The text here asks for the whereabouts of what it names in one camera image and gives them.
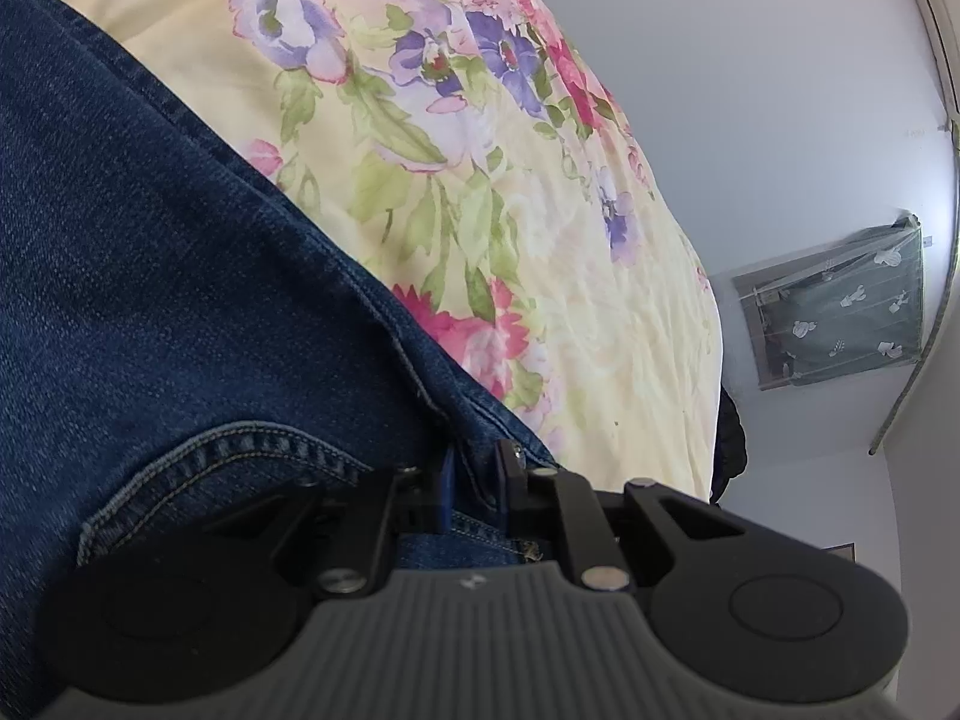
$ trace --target metal screw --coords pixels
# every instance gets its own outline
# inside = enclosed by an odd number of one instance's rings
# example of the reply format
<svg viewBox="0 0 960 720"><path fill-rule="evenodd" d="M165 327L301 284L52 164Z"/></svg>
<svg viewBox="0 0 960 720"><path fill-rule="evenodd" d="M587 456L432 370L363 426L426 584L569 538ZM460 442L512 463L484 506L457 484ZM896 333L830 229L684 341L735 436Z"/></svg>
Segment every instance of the metal screw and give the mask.
<svg viewBox="0 0 960 720"><path fill-rule="evenodd" d="M367 583L367 577L352 568L328 568L320 574L320 587L338 595L349 595Z"/></svg>
<svg viewBox="0 0 960 720"><path fill-rule="evenodd" d="M591 590L616 592L630 584L630 574L615 565L594 565L580 575L580 581Z"/></svg>

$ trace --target yellow fabric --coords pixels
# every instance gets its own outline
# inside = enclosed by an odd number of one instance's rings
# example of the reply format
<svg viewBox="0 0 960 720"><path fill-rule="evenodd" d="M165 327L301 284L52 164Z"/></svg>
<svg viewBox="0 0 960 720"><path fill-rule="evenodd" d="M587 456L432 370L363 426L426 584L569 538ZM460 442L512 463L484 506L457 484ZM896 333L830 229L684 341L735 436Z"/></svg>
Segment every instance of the yellow fabric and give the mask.
<svg viewBox="0 0 960 720"><path fill-rule="evenodd" d="M709 284L622 112L539 0L64 1L566 467L595 488L647 476L709 495Z"/></svg>

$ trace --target patterned curtain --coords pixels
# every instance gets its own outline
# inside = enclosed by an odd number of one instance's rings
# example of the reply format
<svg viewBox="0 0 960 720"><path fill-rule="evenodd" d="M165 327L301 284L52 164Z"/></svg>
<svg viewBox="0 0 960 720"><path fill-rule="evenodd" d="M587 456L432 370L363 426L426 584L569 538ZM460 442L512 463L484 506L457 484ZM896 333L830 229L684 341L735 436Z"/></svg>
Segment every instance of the patterned curtain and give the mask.
<svg viewBox="0 0 960 720"><path fill-rule="evenodd" d="M805 385L915 362L923 333L923 237L916 217L873 227L822 261L757 285L767 365Z"/></svg>

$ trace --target white wall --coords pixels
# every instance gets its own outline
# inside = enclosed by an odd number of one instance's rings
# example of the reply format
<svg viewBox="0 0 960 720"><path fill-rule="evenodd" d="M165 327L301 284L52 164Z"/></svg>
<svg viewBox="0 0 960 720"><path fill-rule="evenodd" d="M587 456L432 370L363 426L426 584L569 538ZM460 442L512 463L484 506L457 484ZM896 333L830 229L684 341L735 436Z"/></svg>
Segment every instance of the white wall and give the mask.
<svg viewBox="0 0 960 720"><path fill-rule="evenodd" d="M901 586L901 554L890 477L882 452L748 466L720 505L814 546L856 545L856 561Z"/></svg>
<svg viewBox="0 0 960 720"><path fill-rule="evenodd" d="M952 237L953 162L914 0L546 2L625 109L709 274L909 210L933 235L932 316ZM722 308L725 381L752 461L866 446L909 368L761 394L737 311Z"/></svg>
<svg viewBox="0 0 960 720"><path fill-rule="evenodd" d="M917 720L960 704L960 314L885 443L912 635L899 700Z"/></svg>

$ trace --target jeans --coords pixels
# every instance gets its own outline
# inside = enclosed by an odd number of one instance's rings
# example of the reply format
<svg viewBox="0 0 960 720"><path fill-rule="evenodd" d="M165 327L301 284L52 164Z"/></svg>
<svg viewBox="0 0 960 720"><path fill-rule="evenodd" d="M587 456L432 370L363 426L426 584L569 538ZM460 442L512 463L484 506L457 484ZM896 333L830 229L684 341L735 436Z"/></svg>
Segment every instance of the jeans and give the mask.
<svg viewBox="0 0 960 720"><path fill-rule="evenodd" d="M520 420L109 36L0 14L0 710L59 688L51 581L284 481L452 453L452 532L402 563L521 560L493 442L553 460Z"/></svg>

